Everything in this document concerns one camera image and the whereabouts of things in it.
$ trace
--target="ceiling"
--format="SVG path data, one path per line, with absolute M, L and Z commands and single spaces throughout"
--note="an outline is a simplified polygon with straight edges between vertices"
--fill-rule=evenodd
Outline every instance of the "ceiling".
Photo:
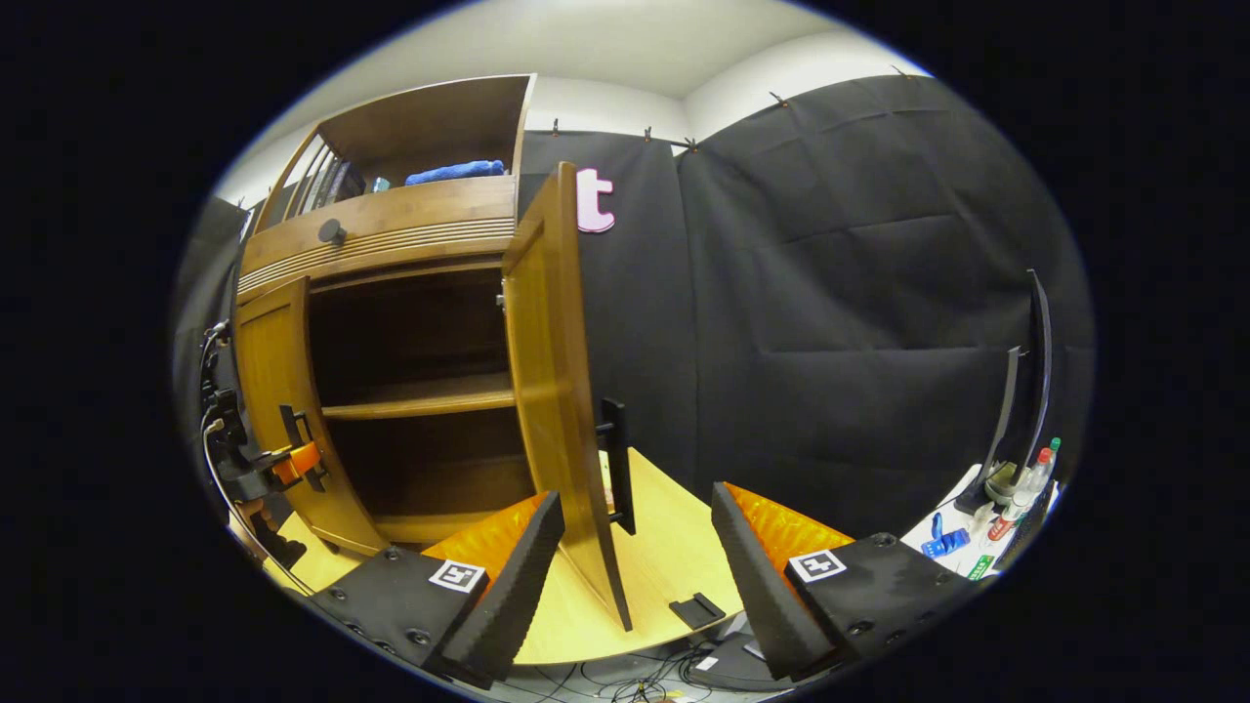
M 538 73 L 682 99 L 764 49 L 846 29 L 780 0 L 481 0 L 394 38 L 275 120 L 240 156 L 399 90 Z

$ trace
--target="cabinet knob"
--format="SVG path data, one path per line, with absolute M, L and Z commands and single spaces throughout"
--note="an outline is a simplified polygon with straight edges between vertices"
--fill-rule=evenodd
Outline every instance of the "cabinet knob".
M 348 230 L 342 229 L 342 224 L 339 220 L 331 218 L 321 225 L 321 230 L 316 233 L 316 236 L 321 241 L 342 244 L 348 239 Z

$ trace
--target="black fabric backdrop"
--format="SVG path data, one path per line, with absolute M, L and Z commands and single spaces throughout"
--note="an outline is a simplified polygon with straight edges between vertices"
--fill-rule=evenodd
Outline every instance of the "black fabric backdrop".
M 882 76 L 789 98 L 682 154 L 678 173 L 700 495 L 729 480 L 856 538 L 910 529 L 984 458 L 1004 352 L 1031 345 L 1028 268 L 1056 348 L 1044 442 L 1062 437 L 1060 463 L 1075 463 L 1095 343 L 1075 241 L 1015 149 L 941 84 Z
M 200 345 L 206 329 L 231 315 L 242 254 L 239 233 L 245 219 L 245 210 L 218 198 L 209 199 L 188 240 L 171 306 L 170 383 L 179 435 L 195 467 L 196 482 L 208 493 L 222 523 L 226 507 L 208 473 L 200 439 Z M 238 383 L 231 383 L 235 378 L 231 354 L 219 355 L 218 375 L 238 388 Z
M 594 397 L 625 403 L 632 444 L 700 498 L 729 480 L 856 538 L 910 529 L 984 457 L 1005 352 L 1031 346 L 1028 268 L 1054 323 L 1044 442 L 1062 437 L 1061 475 L 1076 464 L 1094 383 L 1080 255 L 1018 151 L 938 81 L 825 86 L 678 159 L 641 135 L 526 133 L 521 211 L 561 160 L 615 186 L 616 224 L 579 239 Z M 201 281 L 180 283 L 175 324 L 192 452 L 198 343 L 240 250 L 222 205 L 179 279 Z M 1024 459 L 1035 370 L 1001 458 Z
M 560 161 L 614 185 L 599 201 L 616 223 L 579 238 L 595 413 L 602 397 L 624 403 L 634 447 L 692 489 L 694 290 L 672 149 L 641 134 L 528 131 L 520 213 Z

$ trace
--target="table surface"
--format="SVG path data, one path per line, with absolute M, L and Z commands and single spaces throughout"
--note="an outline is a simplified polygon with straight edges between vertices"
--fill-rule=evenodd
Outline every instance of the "table surface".
M 680 639 L 692 630 L 669 603 L 689 600 L 696 592 L 724 610 L 726 618 L 742 610 L 738 585 L 711 524 L 711 508 L 638 450 L 630 448 L 629 458 L 636 534 L 629 535 L 618 524 L 611 530 L 634 629 L 621 629 L 568 557 L 558 552 L 515 664 L 601 659 Z M 291 573 L 312 590 L 326 588 L 364 560 L 348 550 L 330 554 L 296 514 L 282 524 L 279 534 L 308 545 L 308 553 Z M 265 562 L 265 570 L 280 584 L 290 585 L 290 579 L 271 560 Z
M 1002 535 L 1002 539 L 998 542 L 991 540 L 989 534 L 989 525 L 992 523 L 998 514 L 990 513 L 989 518 L 984 522 L 978 523 L 972 519 L 972 515 L 961 513 L 955 509 L 954 498 L 959 495 L 964 487 L 968 485 L 972 477 L 981 470 L 980 464 L 972 464 L 971 468 L 959 479 L 959 482 L 951 487 L 950 493 L 938 503 L 938 508 L 930 510 L 928 515 L 924 517 L 916 527 L 911 528 L 908 534 L 901 538 L 901 542 L 912 549 L 920 550 L 920 545 L 932 540 L 932 524 L 934 515 L 941 513 L 941 530 L 942 534 L 949 534 L 959 528 L 965 528 L 968 534 L 971 537 L 971 542 L 960 549 L 956 549 L 951 554 L 938 557 L 934 559 L 939 564 L 946 567 L 948 569 L 955 572 L 956 574 L 969 578 L 974 569 L 976 569 L 978 562 L 981 557 L 989 557 L 991 567 L 986 569 L 980 578 L 991 577 L 998 572 L 992 568 L 994 562 L 998 562 L 1002 552 L 1011 544 L 1011 538 L 1015 537 L 1015 530 L 1012 529 L 1008 534 Z M 1050 505 L 1046 507 L 1046 514 L 1055 508 L 1055 499 L 1059 498 L 1059 485 L 1055 485 L 1050 494 Z M 989 498 L 985 499 L 986 503 L 990 502 Z

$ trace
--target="plastic bottle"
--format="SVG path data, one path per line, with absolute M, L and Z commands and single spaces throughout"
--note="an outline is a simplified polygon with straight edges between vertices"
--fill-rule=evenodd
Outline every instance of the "plastic bottle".
M 1050 440 L 1050 473 L 1055 473 L 1055 462 L 1059 460 L 1059 438 L 1052 438 Z
M 1046 482 L 1050 480 L 1050 467 L 1051 464 L 1051 452 L 1050 448 L 1042 448 L 1038 453 L 1038 463 L 1032 467 L 1025 469 L 1022 477 L 1020 477 L 1020 483 L 1016 484 L 1016 490 L 1011 495 L 1011 504 L 1004 508 L 1002 514 L 999 519 L 994 522 L 994 527 L 990 528 L 990 539 L 998 542 L 1002 539 L 1002 535 L 1015 525 L 1029 508 L 1032 508 L 1038 495 L 1046 487 Z

